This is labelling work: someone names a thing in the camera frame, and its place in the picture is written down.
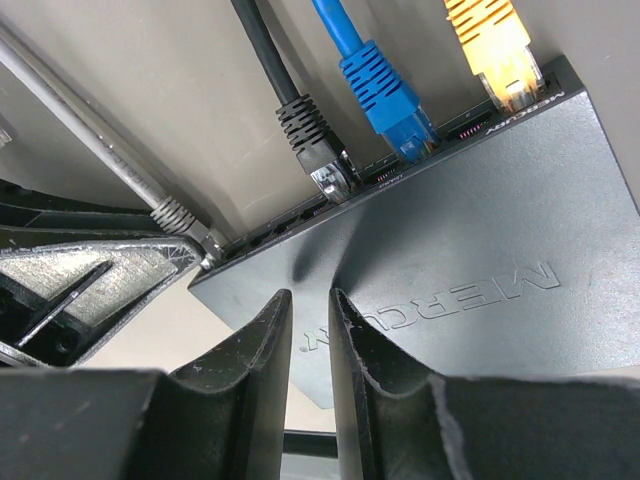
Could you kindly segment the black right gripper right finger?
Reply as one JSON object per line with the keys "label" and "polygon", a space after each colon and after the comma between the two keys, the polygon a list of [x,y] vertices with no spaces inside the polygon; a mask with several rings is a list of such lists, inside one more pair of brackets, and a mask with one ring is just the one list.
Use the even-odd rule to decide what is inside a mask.
{"label": "black right gripper right finger", "polygon": [[338,461],[345,479],[635,479],[631,378],[447,376],[329,294]]}

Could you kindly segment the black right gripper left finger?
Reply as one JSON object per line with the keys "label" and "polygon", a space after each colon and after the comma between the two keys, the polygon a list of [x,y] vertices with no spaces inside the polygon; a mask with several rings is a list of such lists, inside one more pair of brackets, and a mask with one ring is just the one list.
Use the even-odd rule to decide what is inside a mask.
{"label": "black right gripper left finger", "polygon": [[5,479],[275,479],[293,301],[172,373],[23,368],[1,373]]}

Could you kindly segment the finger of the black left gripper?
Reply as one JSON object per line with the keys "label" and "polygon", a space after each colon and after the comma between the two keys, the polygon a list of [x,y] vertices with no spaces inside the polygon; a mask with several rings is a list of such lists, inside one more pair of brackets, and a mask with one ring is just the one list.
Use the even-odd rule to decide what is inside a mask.
{"label": "finger of the black left gripper", "polygon": [[2,366],[86,361],[202,260],[144,210],[2,183]]}

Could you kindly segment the dark grey network switch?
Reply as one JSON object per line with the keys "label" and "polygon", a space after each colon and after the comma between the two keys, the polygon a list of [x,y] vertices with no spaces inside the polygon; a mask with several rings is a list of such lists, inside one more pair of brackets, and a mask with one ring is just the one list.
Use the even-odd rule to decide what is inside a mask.
{"label": "dark grey network switch", "polygon": [[387,157],[365,190],[315,197],[235,241],[191,293],[232,329],[293,296],[291,382],[333,404],[328,294],[448,375],[571,375],[639,362],[639,210],[565,57],[541,101],[490,101],[445,123],[440,150]]}

